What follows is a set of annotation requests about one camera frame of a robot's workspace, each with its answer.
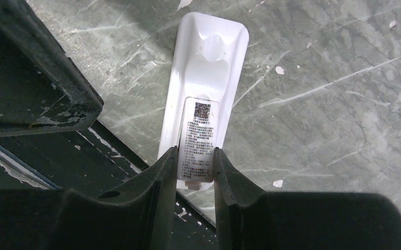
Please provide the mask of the white remote control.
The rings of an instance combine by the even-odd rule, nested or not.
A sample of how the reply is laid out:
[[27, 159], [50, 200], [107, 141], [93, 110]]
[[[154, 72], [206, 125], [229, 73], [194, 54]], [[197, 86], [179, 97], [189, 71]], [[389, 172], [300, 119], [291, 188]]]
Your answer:
[[179, 25], [158, 155], [179, 145], [185, 99], [219, 103], [217, 147], [222, 147], [248, 46], [247, 28], [190, 12]]

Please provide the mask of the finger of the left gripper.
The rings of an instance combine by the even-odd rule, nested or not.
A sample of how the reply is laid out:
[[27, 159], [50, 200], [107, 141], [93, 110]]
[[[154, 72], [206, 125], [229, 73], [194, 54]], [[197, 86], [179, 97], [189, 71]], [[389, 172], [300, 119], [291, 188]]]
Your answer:
[[0, 1], [0, 137], [84, 130], [103, 110], [25, 1]]

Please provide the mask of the white battery cover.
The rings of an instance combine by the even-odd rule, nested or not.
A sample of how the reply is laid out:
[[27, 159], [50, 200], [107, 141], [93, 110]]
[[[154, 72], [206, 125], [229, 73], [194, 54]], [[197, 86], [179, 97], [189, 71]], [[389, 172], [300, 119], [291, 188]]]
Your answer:
[[204, 190], [214, 181], [218, 114], [217, 102], [194, 97], [185, 99], [178, 145], [179, 189]]

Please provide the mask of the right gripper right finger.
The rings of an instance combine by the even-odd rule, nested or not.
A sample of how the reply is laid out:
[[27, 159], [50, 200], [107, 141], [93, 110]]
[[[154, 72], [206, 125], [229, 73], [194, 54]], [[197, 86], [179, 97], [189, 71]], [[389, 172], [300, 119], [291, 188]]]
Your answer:
[[401, 249], [401, 214], [385, 196], [268, 192], [214, 151], [219, 249]]

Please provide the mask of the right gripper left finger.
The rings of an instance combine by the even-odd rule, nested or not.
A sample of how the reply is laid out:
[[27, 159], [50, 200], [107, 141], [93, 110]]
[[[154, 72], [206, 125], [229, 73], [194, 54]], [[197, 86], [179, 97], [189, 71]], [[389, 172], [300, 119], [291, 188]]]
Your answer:
[[169, 249], [178, 148], [97, 198], [0, 190], [0, 249]]

